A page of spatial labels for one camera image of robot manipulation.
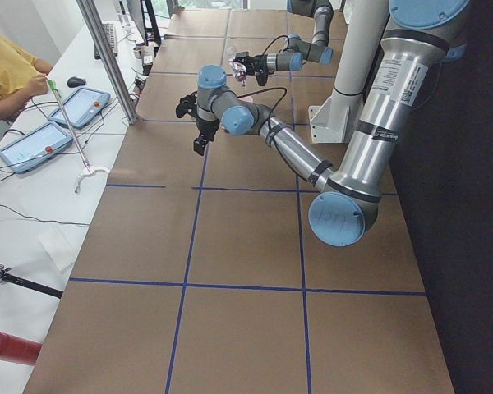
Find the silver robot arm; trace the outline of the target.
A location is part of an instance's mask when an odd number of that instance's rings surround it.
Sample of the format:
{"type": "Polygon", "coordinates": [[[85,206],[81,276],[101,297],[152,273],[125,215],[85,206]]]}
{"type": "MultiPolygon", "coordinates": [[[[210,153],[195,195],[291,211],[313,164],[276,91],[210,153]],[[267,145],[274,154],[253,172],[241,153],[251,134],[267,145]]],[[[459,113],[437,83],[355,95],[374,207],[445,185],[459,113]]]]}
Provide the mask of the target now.
{"type": "Polygon", "coordinates": [[[196,92],[177,107],[196,119],[193,148],[205,152],[216,131],[255,134],[319,192],[309,209],[324,243],[351,245],[373,225],[380,178],[430,67],[463,55],[467,1],[359,1],[352,11],[331,96],[310,107],[314,143],[346,143],[339,167],[317,153],[262,104],[242,101],[225,70],[204,66],[196,92]]]}
{"type": "Polygon", "coordinates": [[[243,82],[254,76],[258,85],[264,86],[268,77],[280,71],[300,71],[303,64],[313,62],[321,65],[331,63],[334,50],[329,47],[329,29],[334,9],[329,1],[288,1],[287,11],[314,20],[314,32],[310,42],[298,34],[284,36],[285,44],[277,53],[252,56],[248,51],[235,53],[228,64],[237,81],[243,82]]]}

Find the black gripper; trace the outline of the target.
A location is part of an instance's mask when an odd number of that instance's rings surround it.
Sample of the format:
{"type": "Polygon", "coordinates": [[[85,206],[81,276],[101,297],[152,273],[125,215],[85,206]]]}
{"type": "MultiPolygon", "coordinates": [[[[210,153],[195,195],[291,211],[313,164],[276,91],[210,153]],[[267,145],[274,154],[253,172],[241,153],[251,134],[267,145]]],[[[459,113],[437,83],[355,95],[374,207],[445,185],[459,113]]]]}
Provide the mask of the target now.
{"type": "Polygon", "coordinates": [[[204,155],[208,144],[206,138],[214,138],[219,128],[219,119],[206,120],[200,115],[197,115],[196,126],[199,130],[199,135],[193,141],[193,149],[197,154],[204,155]]]}
{"type": "Polygon", "coordinates": [[[249,56],[248,51],[237,52],[228,59],[228,62],[232,63],[234,75],[266,76],[269,73],[266,55],[249,56]]]}

